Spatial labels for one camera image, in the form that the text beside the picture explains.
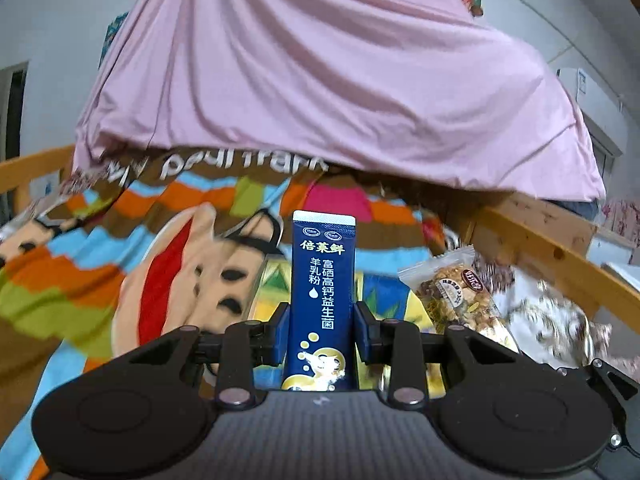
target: paul frank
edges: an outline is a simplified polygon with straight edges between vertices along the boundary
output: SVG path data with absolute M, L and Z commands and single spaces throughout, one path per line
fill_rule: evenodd
M 294 155 L 289 152 L 236 152 L 236 150 L 206 150 L 196 152 L 184 160 L 179 154 L 174 153 L 162 165 L 160 180 L 166 179 L 168 176 L 177 175 L 185 170 L 190 170 L 196 164 L 203 162 L 217 168 L 228 169 L 239 157 L 245 168 L 251 166 L 268 166 L 277 173 L 296 174 L 300 168 L 309 168 L 315 170 L 320 167 L 323 171 L 327 171 L 329 167 L 319 157 L 311 159 L 300 155 Z

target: teal patterned cloth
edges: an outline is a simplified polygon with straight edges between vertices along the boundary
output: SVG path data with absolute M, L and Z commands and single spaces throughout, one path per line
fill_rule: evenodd
M 109 47 L 111 46 L 111 43 L 113 43 L 113 38 L 116 37 L 116 34 L 120 30 L 120 27 L 122 26 L 122 23 L 124 23 L 124 19 L 127 17 L 127 15 L 128 12 L 119 15 L 109 24 L 109 27 L 107 27 L 107 34 L 105 35 L 104 43 L 102 44 L 102 54 L 100 54 L 100 63 L 98 64 L 98 66 L 102 64 L 104 56 L 107 55 Z

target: clear plastic bag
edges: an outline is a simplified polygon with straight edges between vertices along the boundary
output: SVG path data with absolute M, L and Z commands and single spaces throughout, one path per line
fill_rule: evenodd
M 436 332 L 450 324 L 466 326 L 517 352 L 500 311 L 473 268 L 476 252 L 466 246 L 398 272 L 420 299 Z

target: pink patch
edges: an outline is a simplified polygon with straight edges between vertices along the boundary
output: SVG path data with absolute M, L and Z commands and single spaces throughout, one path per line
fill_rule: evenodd
M 319 213 L 355 216 L 358 222 L 373 222 L 367 195 L 359 188 L 335 189 L 315 184 L 306 196 L 304 208 Z

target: wooden bed frame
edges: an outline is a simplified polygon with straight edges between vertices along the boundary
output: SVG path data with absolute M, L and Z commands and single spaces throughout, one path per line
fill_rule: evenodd
M 31 202 L 30 182 L 70 173 L 73 146 L 0 163 L 0 193 L 14 190 L 14 211 Z M 424 206 L 489 258 L 516 264 L 553 283 L 593 318 L 600 306 L 640 333 L 640 292 L 586 260 L 594 224 L 517 192 L 472 192 L 424 186 Z

